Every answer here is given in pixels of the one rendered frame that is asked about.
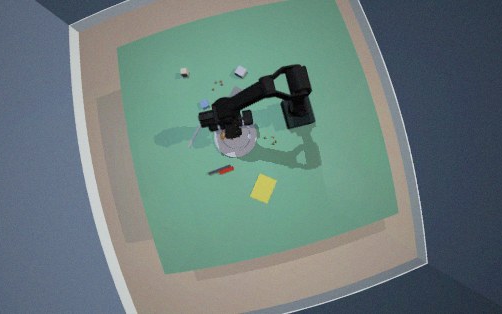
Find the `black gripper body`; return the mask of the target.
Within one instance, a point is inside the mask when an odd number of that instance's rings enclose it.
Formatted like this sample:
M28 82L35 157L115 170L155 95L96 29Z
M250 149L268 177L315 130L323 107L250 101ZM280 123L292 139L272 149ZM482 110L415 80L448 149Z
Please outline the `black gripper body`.
M250 110L242 111L242 116L240 114L240 116L235 117L235 120L233 122L226 123L226 124L223 124L223 125L231 125L231 124L235 124L236 122L237 123L242 123L242 120L244 121L244 125L245 126L246 125L252 125L253 124L252 112ZM222 128L223 125L219 125L219 127ZM217 125L214 125L214 126L209 127L209 130L210 131L217 131L218 127L217 127Z

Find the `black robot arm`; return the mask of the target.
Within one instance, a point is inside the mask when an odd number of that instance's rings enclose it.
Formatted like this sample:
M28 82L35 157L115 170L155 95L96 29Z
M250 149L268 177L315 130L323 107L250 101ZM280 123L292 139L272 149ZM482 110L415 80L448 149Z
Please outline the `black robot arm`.
M280 74L286 75L288 89L291 94L287 94L275 89L274 79ZM212 110L199 112L201 128L214 125L231 123L235 117L240 116L240 111L264 98L279 98L288 101L289 117L303 117L309 114L306 97L312 92L307 69L301 65L289 65L280 67L277 72L259 78L259 81L232 98L223 97L214 102ZM225 138L231 139L240 137L242 129L237 126L237 122L231 125L223 125Z

